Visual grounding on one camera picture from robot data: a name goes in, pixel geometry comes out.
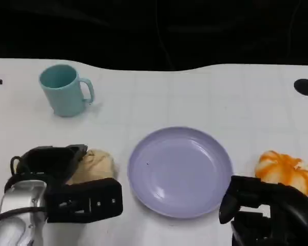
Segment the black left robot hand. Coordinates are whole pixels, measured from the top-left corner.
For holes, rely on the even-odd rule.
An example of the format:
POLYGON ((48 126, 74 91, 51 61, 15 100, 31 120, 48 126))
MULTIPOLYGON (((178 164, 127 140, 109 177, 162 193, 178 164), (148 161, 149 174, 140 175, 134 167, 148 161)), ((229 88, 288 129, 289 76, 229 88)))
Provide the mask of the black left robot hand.
POLYGON ((22 156, 14 174, 47 185, 44 199, 49 223, 91 223, 123 212, 122 186, 114 178, 67 184, 86 155, 86 145, 36 147, 22 156))

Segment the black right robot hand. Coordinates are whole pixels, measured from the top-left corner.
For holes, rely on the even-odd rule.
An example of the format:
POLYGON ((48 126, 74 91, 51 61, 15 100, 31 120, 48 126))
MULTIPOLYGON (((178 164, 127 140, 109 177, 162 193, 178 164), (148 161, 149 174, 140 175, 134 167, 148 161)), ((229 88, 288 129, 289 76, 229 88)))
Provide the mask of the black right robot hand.
POLYGON ((308 245, 308 197, 292 186, 232 176, 219 208, 232 245, 308 245))

